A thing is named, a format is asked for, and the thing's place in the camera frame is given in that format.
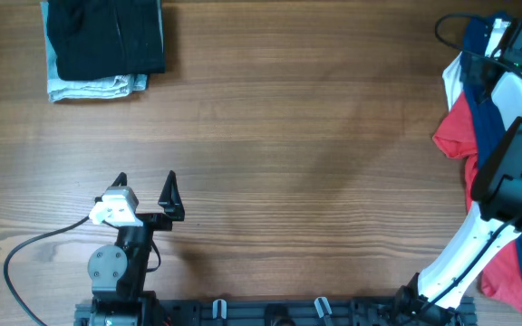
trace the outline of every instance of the light blue cloth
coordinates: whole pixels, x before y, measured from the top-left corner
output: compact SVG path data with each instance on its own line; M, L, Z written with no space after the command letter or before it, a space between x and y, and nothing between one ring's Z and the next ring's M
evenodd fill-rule
M47 93L50 102L62 99L115 99L128 96L133 91L146 90L148 76L144 74L106 77L96 81L63 81L60 79L55 63L57 55L47 37L48 3L42 2L41 7L47 61Z

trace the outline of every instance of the wooden surface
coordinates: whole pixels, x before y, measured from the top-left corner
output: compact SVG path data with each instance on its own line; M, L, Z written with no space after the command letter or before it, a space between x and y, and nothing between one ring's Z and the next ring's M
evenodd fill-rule
M462 162L430 136L446 113L442 14L509 2L193 2L163 6L169 72L117 101L50 104L35 0L0 0L0 325L30 324L2 275L24 240L85 216L119 172L140 211L170 169L187 218L158 233L161 299L393 294L465 217ZM446 36L459 41L461 24ZM86 224L31 245L14 284L50 324L91 299ZM522 325L477 294L481 326Z

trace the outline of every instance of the wooden table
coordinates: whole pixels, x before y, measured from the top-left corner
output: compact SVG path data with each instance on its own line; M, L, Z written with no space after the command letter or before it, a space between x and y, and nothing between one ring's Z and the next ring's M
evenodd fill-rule
M163 5L169 72L116 101L50 104L35 0L0 0L0 325L31 324L7 291L8 252L74 223L119 172L154 211L170 169L184 223L155 235L161 299L391 295L465 217L461 170L430 136L446 114L442 14L507 2L431 0ZM461 40L465 22L445 27ZM11 275L50 324L89 301L91 223L31 245ZM481 326L521 325L477 296Z

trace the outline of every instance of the red cloth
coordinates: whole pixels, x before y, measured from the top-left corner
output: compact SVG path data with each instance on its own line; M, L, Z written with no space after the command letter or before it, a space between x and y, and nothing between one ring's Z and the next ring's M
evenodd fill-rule
M442 121L432 139L448 158L467 159L464 175L468 211L472 203L470 198L472 182L479 172L477 167L479 151L469 103L464 93L454 103L450 114ZM506 302L522 312L522 274L515 241L501 249L487 264L482 273L481 290L487 296Z

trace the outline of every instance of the black folded cloth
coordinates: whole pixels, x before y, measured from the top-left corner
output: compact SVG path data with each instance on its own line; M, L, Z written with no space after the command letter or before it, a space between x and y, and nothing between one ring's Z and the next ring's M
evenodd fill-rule
M47 33L65 81L164 72L155 0L49 0Z

